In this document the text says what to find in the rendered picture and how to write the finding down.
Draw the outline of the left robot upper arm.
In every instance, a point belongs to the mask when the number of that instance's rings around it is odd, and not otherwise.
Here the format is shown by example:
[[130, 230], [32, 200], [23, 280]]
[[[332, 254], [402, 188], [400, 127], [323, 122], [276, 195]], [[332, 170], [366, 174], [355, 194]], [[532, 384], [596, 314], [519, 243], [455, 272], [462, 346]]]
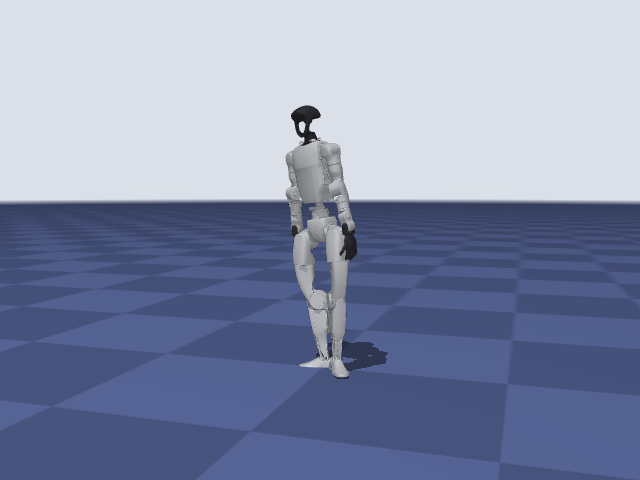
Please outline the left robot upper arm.
[[336, 143], [323, 143], [319, 145], [321, 156], [326, 160], [332, 183], [329, 185], [329, 193], [332, 196], [342, 195], [339, 182], [343, 181], [343, 169], [340, 160], [341, 150]]

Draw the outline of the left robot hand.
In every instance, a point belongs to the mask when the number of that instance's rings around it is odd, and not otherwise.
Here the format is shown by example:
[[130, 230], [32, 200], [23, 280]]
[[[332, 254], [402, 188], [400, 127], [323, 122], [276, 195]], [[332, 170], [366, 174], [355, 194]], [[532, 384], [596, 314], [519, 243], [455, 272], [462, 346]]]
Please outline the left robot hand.
[[345, 235], [345, 239], [344, 239], [344, 246], [340, 252], [340, 256], [343, 254], [343, 252], [346, 249], [346, 256], [345, 256], [345, 260], [351, 260], [353, 257], [355, 257], [357, 255], [357, 242], [356, 239], [354, 237], [354, 233], [355, 233], [355, 229], [353, 231], [348, 231], [348, 225], [346, 223], [342, 224], [342, 233], [343, 235]]

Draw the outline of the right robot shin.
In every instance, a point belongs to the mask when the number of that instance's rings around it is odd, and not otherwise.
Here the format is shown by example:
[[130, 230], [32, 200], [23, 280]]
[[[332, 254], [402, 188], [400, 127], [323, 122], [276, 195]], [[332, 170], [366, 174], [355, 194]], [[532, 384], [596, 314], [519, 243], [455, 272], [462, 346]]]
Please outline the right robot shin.
[[[307, 301], [307, 305], [308, 305], [308, 312], [309, 312], [312, 331], [313, 331], [317, 348], [320, 354], [320, 360], [327, 361], [329, 356], [328, 334], [330, 333], [328, 306], [318, 310], [311, 307], [308, 301]], [[322, 356], [322, 354], [324, 357]], [[325, 360], [325, 357], [327, 357], [327, 360]]]

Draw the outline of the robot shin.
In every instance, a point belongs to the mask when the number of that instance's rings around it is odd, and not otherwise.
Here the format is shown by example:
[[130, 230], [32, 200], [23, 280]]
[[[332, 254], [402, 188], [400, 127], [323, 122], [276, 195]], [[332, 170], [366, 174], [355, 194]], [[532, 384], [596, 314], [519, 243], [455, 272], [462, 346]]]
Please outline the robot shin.
[[[327, 361], [329, 356], [328, 334], [330, 333], [328, 306], [318, 310], [311, 307], [308, 301], [307, 301], [307, 305], [308, 305], [308, 312], [309, 312], [312, 331], [313, 331], [317, 348], [320, 354], [320, 360]], [[322, 356], [322, 354], [324, 357]], [[327, 360], [325, 360], [325, 357], [327, 357]]]
[[329, 330], [332, 339], [332, 361], [341, 360], [342, 340], [346, 328], [346, 299], [338, 299], [333, 310], [328, 311]]

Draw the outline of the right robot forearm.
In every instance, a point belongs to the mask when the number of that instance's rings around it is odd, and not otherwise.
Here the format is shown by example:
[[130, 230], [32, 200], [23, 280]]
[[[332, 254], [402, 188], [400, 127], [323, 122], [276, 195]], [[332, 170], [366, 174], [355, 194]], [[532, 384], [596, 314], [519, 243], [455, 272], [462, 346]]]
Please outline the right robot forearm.
[[[288, 198], [287, 198], [288, 199]], [[289, 207], [290, 207], [290, 214], [291, 214], [291, 231], [292, 231], [292, 226], [296, 225], [297, 229], [298, 229], [298, 233], [303, 231], [303, 217], [302, 217], [302, 202], [298, 199], [297, 201], [293, 201], [288, 199], [289, 202]]]

